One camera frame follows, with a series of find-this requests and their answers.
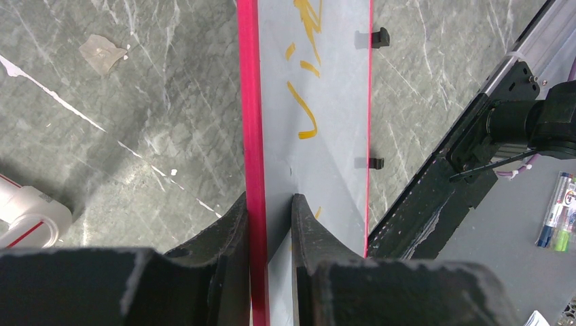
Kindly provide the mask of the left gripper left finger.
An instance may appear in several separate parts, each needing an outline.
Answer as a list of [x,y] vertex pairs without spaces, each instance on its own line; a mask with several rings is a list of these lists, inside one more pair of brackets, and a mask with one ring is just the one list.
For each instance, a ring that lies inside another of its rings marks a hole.
[[2,325],[248,325],[245,195],[166,253],[145,247],[6,249]]

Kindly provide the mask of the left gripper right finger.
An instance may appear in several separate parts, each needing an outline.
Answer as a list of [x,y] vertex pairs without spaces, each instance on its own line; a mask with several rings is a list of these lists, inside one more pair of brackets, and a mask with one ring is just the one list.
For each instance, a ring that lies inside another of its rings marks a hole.
[[291,203],[296,325],[519,325],[501,281],[465,261],[365,259]]

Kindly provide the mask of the red-framed whiteboard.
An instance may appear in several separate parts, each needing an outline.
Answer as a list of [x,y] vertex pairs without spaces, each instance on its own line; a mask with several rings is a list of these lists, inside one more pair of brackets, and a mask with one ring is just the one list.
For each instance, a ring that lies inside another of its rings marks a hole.
[[371,1],[237,3],[254,325],[295,323],[291,201],[365,256]]

